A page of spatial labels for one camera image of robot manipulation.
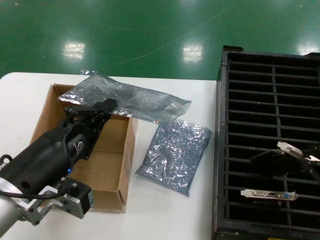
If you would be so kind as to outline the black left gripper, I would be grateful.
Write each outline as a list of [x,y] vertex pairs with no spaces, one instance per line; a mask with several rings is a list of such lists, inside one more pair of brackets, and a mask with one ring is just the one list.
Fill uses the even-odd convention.
[[115,99],[96,102],[93,106],[65,107],[70,118],[41,135],[35,142],[0,171],[6,187],[3,197],[40,198],[40,191],[56,184],[71,172],[81,159],[88,160],[111,113],[117,108]]

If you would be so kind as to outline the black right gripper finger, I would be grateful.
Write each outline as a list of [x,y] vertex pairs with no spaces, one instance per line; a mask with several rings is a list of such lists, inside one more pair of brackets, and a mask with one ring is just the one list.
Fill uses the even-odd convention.
[[320,166],[318,164],[309,164],[307,166],[307,171],[318,183],[320,183]]

